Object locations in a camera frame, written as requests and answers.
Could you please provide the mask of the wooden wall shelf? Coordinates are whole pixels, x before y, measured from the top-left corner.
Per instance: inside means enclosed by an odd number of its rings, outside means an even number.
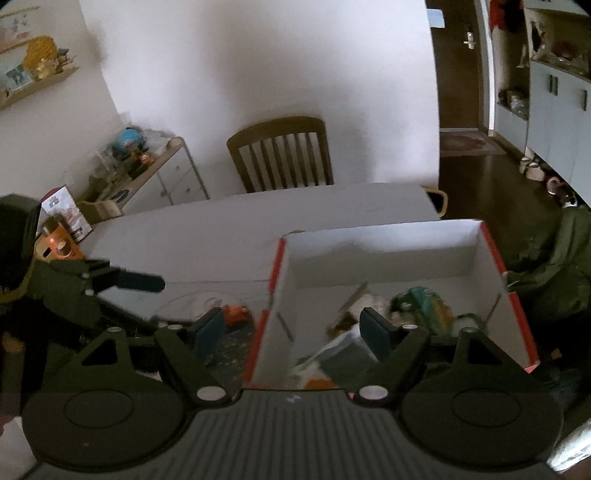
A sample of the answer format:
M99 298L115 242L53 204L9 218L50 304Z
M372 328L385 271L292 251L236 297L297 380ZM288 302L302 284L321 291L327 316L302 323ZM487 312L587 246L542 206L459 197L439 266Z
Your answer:
M1 98L1 110L4 111L10 108L15 103L22 101L23 99L32 96L44 89L47 89L53 85L59 84L67 80L70 76L79 70L78 67L72 67L64 69L61 73L52 75L39 82L34 82L28 86L23 87L20 90L10 92L7 97Z

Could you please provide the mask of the orange toy figure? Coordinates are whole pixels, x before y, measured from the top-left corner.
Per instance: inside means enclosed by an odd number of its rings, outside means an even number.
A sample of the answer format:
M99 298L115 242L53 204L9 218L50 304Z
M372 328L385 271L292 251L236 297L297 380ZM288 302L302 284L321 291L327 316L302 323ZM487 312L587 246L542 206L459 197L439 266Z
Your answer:
M228 329L242 328L252 322L252 314L245 305L226 305L221 308L224 313L224 324Z

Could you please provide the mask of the grey white patterned pouch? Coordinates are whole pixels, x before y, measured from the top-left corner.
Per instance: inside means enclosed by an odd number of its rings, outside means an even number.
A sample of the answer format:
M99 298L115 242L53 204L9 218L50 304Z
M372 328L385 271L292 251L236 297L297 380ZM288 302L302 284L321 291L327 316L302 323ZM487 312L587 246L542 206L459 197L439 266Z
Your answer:
M339 308L337 320L325 330L330 339L335 339L360 323L363 309L373 308L378 313L387 317L390 311L390 302L383 296L370 292L369 284L363 283L353 291L342 307Z

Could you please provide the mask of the dark green jacket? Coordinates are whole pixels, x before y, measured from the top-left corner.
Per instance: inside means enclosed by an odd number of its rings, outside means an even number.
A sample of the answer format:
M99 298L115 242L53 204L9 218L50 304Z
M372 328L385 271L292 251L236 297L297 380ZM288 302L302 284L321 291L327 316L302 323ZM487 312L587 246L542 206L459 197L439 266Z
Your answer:
M535 268L505 274L509 291L552 315L578 314L590 307L590 210L566 207L550 238L551 251Z

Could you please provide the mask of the light blue cabinet unit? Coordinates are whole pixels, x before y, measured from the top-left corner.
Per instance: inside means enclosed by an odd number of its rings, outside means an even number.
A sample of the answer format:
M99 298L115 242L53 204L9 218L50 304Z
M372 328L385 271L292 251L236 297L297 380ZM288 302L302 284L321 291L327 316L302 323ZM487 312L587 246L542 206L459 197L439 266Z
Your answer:
M496 106L495 132L545 161L590 201L590 80L537 59L530 61L529 113Z

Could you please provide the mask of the blue globe toy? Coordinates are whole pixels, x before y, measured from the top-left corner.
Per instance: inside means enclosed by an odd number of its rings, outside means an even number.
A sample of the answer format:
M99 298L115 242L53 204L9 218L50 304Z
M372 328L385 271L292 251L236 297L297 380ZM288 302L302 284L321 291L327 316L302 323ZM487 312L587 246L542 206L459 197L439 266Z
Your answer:
M111 144L115 156L127 156L142 148L144 138L140 131L128 127L121 131Z

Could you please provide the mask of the red white printed box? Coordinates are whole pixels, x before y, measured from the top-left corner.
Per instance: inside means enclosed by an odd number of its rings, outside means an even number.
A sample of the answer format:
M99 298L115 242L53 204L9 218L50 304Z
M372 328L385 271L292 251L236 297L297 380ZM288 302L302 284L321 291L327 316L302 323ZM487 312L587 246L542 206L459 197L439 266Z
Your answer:
M60 221L68 230L76 243L83 241L91 232L92 227L66 185L52 189L41 200L44 212Z

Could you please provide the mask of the dark wooden door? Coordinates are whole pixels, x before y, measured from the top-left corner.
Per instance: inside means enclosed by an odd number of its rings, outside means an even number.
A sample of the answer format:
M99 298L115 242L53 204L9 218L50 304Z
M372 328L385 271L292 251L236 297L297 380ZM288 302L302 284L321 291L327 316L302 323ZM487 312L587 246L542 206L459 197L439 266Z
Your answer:
M436 62L442 129L481 126L482 75L477 11L473 1L426 3Z

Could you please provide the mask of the teal green fabric toy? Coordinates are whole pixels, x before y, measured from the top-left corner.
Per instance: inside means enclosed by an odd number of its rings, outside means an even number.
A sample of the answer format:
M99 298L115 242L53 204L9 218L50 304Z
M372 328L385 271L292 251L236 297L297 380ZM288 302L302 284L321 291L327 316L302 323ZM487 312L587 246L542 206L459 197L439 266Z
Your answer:
M433 335L452 335L456 317L444 300L426 287L412 287L394 296L390 311L392 314L398 312L404 322L426 328Z

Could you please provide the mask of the white drawer sideboard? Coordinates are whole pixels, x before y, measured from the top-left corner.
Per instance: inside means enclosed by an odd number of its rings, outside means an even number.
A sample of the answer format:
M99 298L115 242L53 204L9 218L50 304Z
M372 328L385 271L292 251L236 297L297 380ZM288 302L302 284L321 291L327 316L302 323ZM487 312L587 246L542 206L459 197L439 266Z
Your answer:
M162 155L137 178L112 187L95 202L78 207L91 225L168 206L211 199L181 137L169 140Z

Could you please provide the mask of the red white cardboard box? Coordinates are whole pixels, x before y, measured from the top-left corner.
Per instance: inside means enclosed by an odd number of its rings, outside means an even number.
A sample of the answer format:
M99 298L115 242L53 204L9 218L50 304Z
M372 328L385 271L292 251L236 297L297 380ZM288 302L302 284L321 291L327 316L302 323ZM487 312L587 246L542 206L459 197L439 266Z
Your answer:
M391 301L414 287L437 294L455 315L474 314L489 338L526 369L539 355L505 264L479 220L377 225L291 233L280 238L269 306L254 336L245 380L287 386L290 370L329 342L353 294Z

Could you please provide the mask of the yellow plush ornament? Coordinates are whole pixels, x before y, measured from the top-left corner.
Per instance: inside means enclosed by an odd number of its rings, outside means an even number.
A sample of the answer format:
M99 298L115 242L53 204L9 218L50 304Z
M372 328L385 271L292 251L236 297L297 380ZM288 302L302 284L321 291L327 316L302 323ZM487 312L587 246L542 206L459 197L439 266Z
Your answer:
M30 40L27 44L22 66L36 82L57 74L60 67L58 48L54 39L44 35Z

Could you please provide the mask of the dark wooden chair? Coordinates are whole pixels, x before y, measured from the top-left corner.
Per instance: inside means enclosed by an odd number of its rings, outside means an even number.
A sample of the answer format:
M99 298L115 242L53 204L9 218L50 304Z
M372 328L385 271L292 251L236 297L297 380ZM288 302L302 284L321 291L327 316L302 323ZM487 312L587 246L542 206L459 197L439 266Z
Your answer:
M246 127L226 141L247 193L335 183L325 121L290 116Z

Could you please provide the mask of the doormat rug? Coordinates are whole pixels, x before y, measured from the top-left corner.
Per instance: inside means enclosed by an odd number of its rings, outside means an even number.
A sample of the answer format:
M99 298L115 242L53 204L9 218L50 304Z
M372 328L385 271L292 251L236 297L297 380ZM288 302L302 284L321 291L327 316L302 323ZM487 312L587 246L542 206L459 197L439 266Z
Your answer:
M450 131L440 133L440 156L472 157L504 155L504 149L480 131Z

